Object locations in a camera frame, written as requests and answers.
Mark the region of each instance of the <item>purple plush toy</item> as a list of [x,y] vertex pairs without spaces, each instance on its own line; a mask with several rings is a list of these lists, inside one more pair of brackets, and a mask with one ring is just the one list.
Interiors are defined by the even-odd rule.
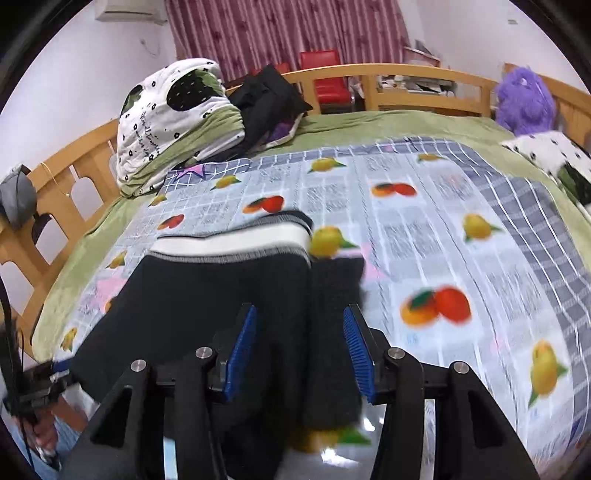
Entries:
[[548,87],[530,69],[517,67],[508,72],[496,94],[496,123],[515,136],[552,130],[556,104]]

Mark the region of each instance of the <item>fruit print sheet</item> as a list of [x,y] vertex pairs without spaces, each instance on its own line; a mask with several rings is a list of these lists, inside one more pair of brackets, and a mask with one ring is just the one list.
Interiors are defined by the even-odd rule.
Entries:
[[[412,137],[171,172],[87,286],[56,357],[76,351],[157,236],[223,231],[285,208],[314,220],[324,242],[315,251],[365,257],[370,326],[420,361],[470,364],[538,470],[561,474],[589,430],[590,276],[542,185],[504,176],[453,141]],[[322,455],[368,477],[381,412],[365,407],[370,446]],[[434,404],[426,413],[430,478]],[[288,455],[281,478],[314,478],[300,456]]]

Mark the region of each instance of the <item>bed sheet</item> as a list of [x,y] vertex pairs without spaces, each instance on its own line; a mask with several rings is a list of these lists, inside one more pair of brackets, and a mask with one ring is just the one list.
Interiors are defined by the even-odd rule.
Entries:
[[[430,135],[456,140],[472,147],[505,174],[542,182],[554,197],[584,263],[587,268],[591,268],[591,226],[548,177],[522,156],[499,145],[501,141],[513,138],[513,135],[490,119],[450,117],[419,111],[309,116],[302,120],[298,134],[291,142],[275,147],[265,152],[265,155],[404,135]],[[35,329],[32,343],[37,360],[51,358],[61,341],[60,335],[67,318],[92,274],[138,208],[152,198],[118,199],[114,207],[107,211],[108,215],[105,214],[74,248],[47,297]]]
[[[157,236],[225,231],[263,212],[252,202],[274,198],[265,210],[297,208],[315,230],[337,226],[350,247],[339,254],[365,258],[370,326],[420,361],[468,362],[540,472],[567,466],[564,454],[589,429],[591,278],[542,184],[502,175],[465,145],[426,137],[207,164],[186,177],[171,174],[117,240],[63,330],[56,359],[76,351]],[[408,301],[449,286],[471,314],[443,306],[436,317],[409,315]],[[538,372],[535,358],[548,354],[550,373]],[[281,478],[325,476],[327,455],[349,462],[346,473],[335,464],[329,476],[366,478],[380,415],[365,406],[359,428],[370,445],[306,458],[292,452]],[[427,403],[423,478],[432,475],[433,432]],[[314,458],[319,465],[310,465]]]

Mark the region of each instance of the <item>red chair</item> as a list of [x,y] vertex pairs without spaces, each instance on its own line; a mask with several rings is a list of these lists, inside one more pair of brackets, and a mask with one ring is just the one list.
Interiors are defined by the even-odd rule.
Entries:
[[[287,63],[286,61],[282,61],[281,63],[274,63],[273,66],[275,67],[275,70],[277,70],[279,73],[281,73],[282,75],[284,73],[288,73],[291,72],[291,68],[290,68],[290,64]],[[257,73],[259,73],[262,69],[252,69],[250,71],[251,75],[256,75]]]
[[[302,51],[300,52],[300,67],[302,70],[341,65],[336,50]],[[351,105],[354,97],[345,86],[343,77],[315,80],[316,96],[321,105]]]

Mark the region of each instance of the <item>gray bag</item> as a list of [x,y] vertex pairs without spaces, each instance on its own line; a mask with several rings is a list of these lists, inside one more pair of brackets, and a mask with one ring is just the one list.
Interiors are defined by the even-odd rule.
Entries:
[[37,192],[27,177],[30,171],[18,165],[0,183],[0,213],[15,230],[37,213]]

